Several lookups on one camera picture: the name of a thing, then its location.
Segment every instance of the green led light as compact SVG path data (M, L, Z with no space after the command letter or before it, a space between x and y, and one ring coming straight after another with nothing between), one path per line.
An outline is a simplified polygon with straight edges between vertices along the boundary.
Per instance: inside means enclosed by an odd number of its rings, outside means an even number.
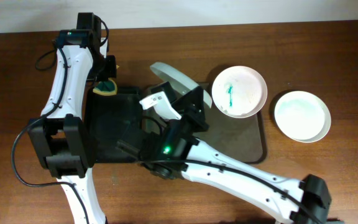
M171 151L171 147L166 146L166 147L164 148L163 153L164 153L164 154L168 154L170 151Z

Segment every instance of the yellow sponge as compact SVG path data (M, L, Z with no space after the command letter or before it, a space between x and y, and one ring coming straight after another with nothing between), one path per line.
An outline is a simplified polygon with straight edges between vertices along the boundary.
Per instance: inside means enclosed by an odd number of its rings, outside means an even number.
M93 88L93 92L102 96L113 96L117 94L117 84L112 78L109 78L108 81L99 82L98 85Z

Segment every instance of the white paper plate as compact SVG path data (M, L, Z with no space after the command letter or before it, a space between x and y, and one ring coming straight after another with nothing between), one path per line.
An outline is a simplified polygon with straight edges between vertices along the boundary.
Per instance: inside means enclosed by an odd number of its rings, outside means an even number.
M224 114L233 118L247 118L264 106L267 86L263 77L254 69L234 66L216 77L212 98Z
M331 127L331 115L325 103L305 91L283 95L277 101L274 117L280 130L299 142L318 141Z

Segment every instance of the dark tray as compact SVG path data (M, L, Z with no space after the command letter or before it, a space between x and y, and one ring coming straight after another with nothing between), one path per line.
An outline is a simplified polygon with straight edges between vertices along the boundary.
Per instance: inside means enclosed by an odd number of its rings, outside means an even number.
M141 139L126 139L126 133L141 128L142 106L137 87L119 87L117 95L101 96L89 90L86 98L84 123L90 135L98 141L97 163L134 162L125 152L116 149L118 139L133 145Z
M231 118L215 105L205 110L209 129L194 135L219 152L247 164L258 164L266 159L267 145L260 111L249 118Z

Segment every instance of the wooden table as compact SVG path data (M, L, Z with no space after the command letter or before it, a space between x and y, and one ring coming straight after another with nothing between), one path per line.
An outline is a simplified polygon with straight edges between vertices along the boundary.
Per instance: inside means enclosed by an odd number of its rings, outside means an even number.
M145 87L160 80L149 66L161 61L198 82L212 82L231 65L256 69L268 86L262 109L268 158L259 169L302 179L326 180L333 197L330 217L358 223L358 21L251 24L111 30L118 85ZM0 223L73 223L60 187L33 189L14 177L11 144L29 118L38 117L55 70L34 62L50 50L57 32L0 34ZM328 106L332 126L312 144L284 136L269 115L281 91L304 90ZM53 181L25 136L17 166L29 182ZM269 216L207 185L162 180L130 164L97 164L94 184L110 223L219 223Z

